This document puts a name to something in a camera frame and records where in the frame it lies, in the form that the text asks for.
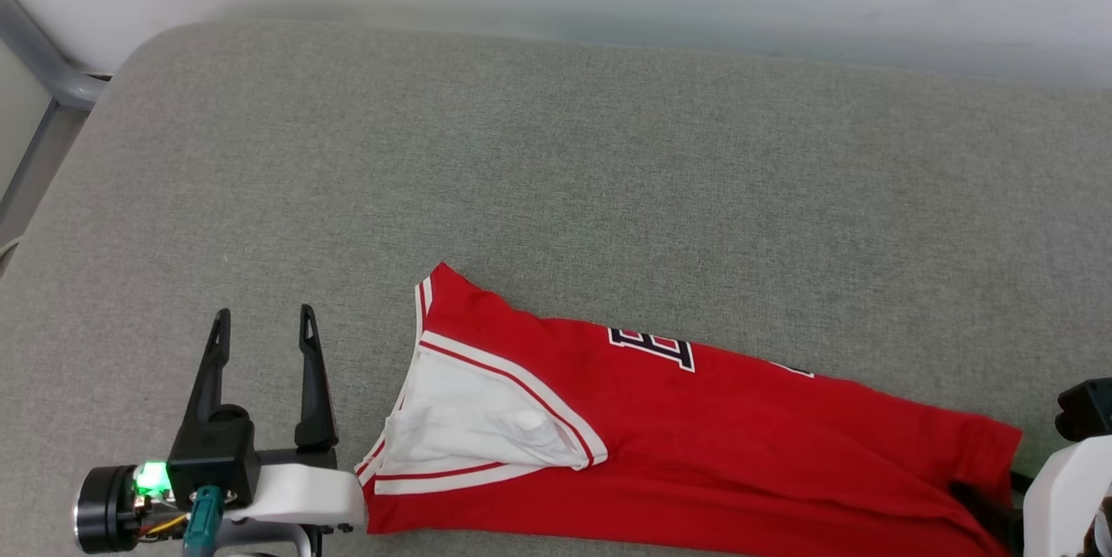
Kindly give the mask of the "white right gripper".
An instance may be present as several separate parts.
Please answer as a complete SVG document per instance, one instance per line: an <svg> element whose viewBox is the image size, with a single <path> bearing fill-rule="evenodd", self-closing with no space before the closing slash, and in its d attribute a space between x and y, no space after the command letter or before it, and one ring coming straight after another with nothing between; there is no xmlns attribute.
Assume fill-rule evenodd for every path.
<svg viewBox="0 0 1112 557"><path fill-rule="evenodd" d="M1052 454L1023 498L1023 510L993 501L969 483L950 494L1009 556L1084 556L1111 481L1111 437L1091 437Z"/></svg>

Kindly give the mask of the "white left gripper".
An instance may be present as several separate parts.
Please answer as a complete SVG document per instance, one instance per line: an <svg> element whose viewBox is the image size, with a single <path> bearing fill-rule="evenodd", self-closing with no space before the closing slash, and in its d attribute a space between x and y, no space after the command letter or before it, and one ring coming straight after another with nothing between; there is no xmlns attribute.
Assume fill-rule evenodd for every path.
<svg viewBox="0 0 1112 557"><path fill-rule="evenodd" d="M193 447L206 437L219 439L234 427L222 409L222 371L230 355L229 308L214 318L182 422L177 446ZM254 501L225 511L226 521L258 521L336 528L361 528L366 507L356 474L339 468L339 442L321 332L309 304L301 305L299 348L302 355L301 419L295 426L295 448L259 452L261 474Z"/></svg>

